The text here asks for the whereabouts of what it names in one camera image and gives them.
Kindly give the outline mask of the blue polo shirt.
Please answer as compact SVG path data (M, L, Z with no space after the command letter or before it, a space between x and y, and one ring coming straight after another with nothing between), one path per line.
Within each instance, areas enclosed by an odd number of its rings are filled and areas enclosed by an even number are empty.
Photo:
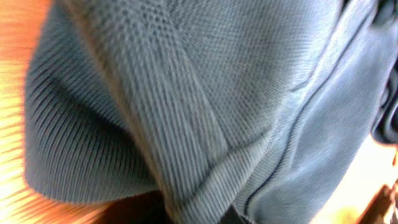
M55 1L25 83L25 181L142 217L308 223L382 115L396 1Z

